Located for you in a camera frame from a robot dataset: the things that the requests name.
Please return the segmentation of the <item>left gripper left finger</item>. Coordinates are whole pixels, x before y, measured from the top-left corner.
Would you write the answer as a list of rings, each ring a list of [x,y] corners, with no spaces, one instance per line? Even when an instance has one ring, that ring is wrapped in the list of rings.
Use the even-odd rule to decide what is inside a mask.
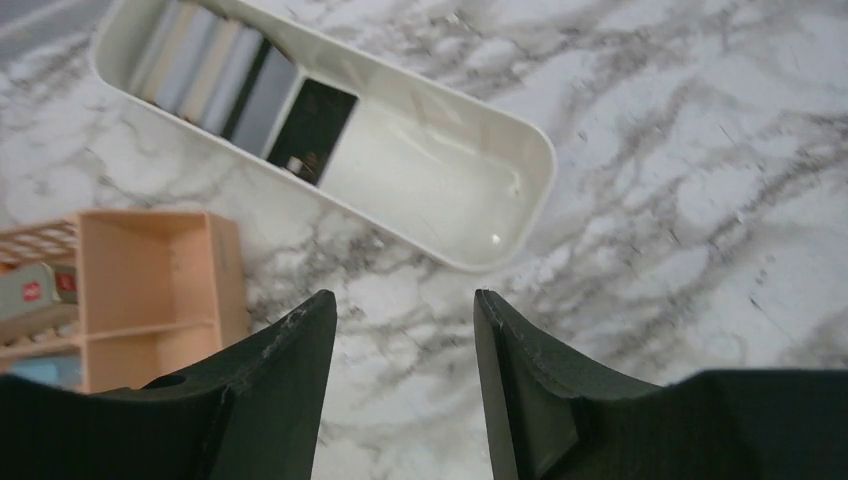
[[[1,379],[5,479],[307,479],[337,325],[321,290],[248,338],[139,389]]]

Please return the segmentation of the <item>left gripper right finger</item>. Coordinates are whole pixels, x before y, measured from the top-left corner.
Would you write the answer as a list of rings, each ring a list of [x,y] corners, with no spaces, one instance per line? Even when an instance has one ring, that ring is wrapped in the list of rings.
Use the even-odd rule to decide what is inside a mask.
[[[843,370],[707,370],[657,386],[474,297],[497,479],[843,479]]]

